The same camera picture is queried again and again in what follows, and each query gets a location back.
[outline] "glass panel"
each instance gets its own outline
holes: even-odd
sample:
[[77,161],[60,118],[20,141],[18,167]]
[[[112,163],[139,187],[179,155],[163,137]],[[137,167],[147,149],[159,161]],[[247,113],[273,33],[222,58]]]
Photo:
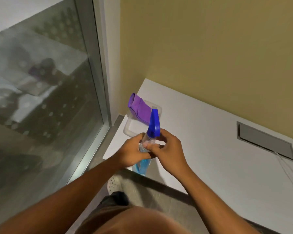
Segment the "glass panel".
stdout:
[[74,0],[1,31],[0,223],[73,173],[102,125]]

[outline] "white shoe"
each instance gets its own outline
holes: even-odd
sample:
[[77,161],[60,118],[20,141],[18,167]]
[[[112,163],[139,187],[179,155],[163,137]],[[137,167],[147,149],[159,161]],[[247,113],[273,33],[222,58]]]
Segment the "white shoe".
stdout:
[[109,181],[107,182],[107,190],[109,195],[111,195],[115,191],[123,191],[119,175],[114,175],[109,179]]

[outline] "glass door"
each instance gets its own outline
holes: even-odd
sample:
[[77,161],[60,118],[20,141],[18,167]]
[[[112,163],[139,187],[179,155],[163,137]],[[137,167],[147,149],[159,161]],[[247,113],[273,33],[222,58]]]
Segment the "glass door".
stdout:
[[92,0],[81,1],[0,31],[0,223],[80,176],[109,128]]

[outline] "purple cloth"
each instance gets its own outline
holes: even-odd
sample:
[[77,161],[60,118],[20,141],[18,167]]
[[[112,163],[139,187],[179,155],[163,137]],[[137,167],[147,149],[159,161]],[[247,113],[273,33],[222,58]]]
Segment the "purple cloth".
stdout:
[[128,102],[130,112],[140,121],[149,124],[151,118],[151,108],[140,98],[133,93]]

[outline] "black pants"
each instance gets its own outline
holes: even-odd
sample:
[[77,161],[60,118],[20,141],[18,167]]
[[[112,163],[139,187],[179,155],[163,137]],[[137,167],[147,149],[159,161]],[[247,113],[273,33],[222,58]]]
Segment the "black pants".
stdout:
[[96,207],[91,214],[98,212],[100,209],[104,207],[110,207],[110,206],[128,206],[129,200],[128,196],[122,192],[122,191],[115,191],[111,195],[107,195],[102,199],[98,207]]

